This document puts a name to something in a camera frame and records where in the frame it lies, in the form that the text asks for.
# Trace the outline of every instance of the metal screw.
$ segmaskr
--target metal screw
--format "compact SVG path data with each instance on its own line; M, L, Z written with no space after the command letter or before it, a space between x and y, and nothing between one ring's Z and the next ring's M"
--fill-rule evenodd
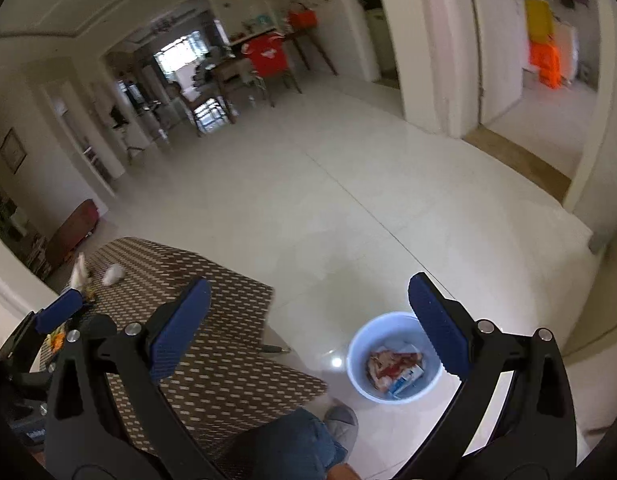
M485 334L492 334L493 332L495 332L495 325L492 321L488 321L487 319L482 319L480 322L478 322L477 328L479 329L479 332Z
M66 334L66 340L69 343L74 343L79 339L79 330L71 330L68 334Z
M547 328L540 328L537 334L544 341L550 341L553 338L553 333Z
M142 326L140 323L129 323L124 329L126 335L137 335L142 332Z

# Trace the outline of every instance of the shoe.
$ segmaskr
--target shoe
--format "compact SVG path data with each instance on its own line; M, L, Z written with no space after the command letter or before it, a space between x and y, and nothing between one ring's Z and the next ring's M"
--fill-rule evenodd
M357 415L348 406L333 406L324 415L323 423L331 436L346 450L346 462L357 441Z

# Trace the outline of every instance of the window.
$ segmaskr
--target window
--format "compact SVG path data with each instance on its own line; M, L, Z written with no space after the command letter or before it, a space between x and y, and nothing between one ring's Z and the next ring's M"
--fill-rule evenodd
M188 63L204 57L207 52L208 48L202 40L202 35L196 30L166 45L155 54L155 59L164 75L169 76Z

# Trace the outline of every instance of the picture frame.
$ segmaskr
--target picture frame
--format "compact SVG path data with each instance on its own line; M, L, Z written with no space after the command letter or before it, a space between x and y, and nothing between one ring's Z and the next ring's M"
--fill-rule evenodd
M15 133L14 128L11 128L6 134L6 137L4 137L2 145L0 146L0 154L8 166L8 169L11 170L13 174L17 173L27 153L22 141Z

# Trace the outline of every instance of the patterned tablecloth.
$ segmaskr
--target patterned tablecloth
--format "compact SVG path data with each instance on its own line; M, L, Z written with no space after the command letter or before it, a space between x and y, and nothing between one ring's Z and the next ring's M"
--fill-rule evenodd
M102 286L112 264L125 278ZM175 299L194 276L211 286L208 316L175 370L160 386L192 436L233 478L226 456L233 437L290 413L326 391L314 377L262 357L259 348L273 289L189 251L138 238L120 238L87 261L97 301L89 314L108 314L118 328L145 322ZM153 452L128 402L122 381L109 384L135 446Z

